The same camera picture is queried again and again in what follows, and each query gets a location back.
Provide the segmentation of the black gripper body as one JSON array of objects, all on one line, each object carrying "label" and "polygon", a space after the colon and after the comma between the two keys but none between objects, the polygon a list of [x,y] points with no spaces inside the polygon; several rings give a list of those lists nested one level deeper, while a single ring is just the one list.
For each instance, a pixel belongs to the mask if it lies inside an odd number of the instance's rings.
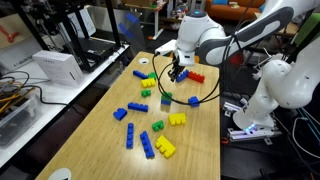
[{"label": "black gripper body", "polygon": [[179,58],[173,58],[172,63],[172,69],[169,71],[170,76],[178,76],[183,70],[184,66],[179,65],[180,59]]}]

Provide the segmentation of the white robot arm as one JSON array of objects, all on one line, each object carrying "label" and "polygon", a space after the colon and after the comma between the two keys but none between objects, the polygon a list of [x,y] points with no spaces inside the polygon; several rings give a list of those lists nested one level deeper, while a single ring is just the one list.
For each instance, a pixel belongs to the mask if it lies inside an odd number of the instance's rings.
[{"label": "white robot arm", "polygon": [[[218,65],[225,48],[234,54],[278,32],[293,18],[319,5],[320,0],[266,0],[261,15],[231,36],[206,12],[190,11],[178,31],[174,47],[177,62],[169,71],[169,77],[176,79],[184,67],[192,66],[195,54],[210,65]],[[307,105],[320,82],[319,46],[320,38],[317,38],[299,52],[293,65],[278,55],[273,56],[263,66],[261,79],[247,107],[233,114],[234,123],[249,135],[272,135],[274,120],[270,113],[274,109]]]}]

